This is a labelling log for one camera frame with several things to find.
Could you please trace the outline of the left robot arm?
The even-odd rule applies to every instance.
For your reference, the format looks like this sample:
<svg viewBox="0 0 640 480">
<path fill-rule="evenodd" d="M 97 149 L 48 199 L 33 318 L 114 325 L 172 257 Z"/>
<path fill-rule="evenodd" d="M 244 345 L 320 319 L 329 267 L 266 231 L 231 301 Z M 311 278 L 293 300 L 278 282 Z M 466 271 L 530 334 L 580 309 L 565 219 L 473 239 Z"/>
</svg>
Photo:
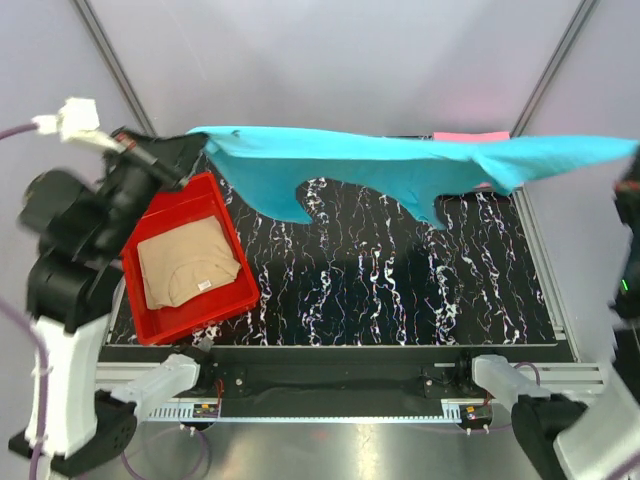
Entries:
<svg viewBox="0 0 640 480">
<path fill-rule="evenodd" d="M 25 312 L 8 305 L 1 310 L 34 341 L 34 397 L 28 426 L 8 447 L 31 463 L 46 458 L 53 478 L 72 479 L 120 456 L 156 408 L 215 386 L 205 354 L 181 347 L 126 385 L 96 388 L 123 276 L 116 261 L 154 196 L 186 186 L 206 141 L 202 133 L 97 132 L 90 143 L 105 164 L 98 187 L 53 169 L 25 191 L 19 222 L 38 236 L 39 256 L 28 275 Z"/>
</svg>

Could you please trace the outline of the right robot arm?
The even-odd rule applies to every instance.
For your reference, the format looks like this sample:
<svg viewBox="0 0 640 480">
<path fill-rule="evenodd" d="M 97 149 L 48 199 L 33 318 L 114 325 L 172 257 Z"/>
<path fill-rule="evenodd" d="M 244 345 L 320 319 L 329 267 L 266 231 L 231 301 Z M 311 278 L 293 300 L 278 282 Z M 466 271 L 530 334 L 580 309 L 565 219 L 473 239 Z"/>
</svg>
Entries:
<svg viewBox="0 0 640 480">
<path fill-rule="evenodd" d="M 552 393 L 502 356 L 479 355 L 454 371 L 466 396 L 485 390 L 510 412 L 516 440 L 543 479 L 622 479 L 639 468 L 639 163 L 615 185 L 615 206 L 632 240 L 611 310 L 613 371 L 591 404 Z"/>
</svg>

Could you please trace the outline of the turquoise t shirt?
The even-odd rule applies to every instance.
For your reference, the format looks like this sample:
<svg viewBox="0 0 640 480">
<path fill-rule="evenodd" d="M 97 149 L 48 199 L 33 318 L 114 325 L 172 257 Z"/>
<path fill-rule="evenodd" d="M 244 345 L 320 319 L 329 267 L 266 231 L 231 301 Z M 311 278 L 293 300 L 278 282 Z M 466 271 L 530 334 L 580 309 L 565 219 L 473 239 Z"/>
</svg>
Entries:
<svg viewBox="0 0 640 480">
<path fill-rule="evenodd" d="M 325 178 L 376 190 L 436 228 L 434 202 L 488 184 L 501 195 L 535 180 L 632 156 L 636 140 L 542 136 L 455 143 L 317 129 L 200 126 L 204 152 L 235 192 L 271 219 L 308 224 L 297 188 Z"/>
</svg>

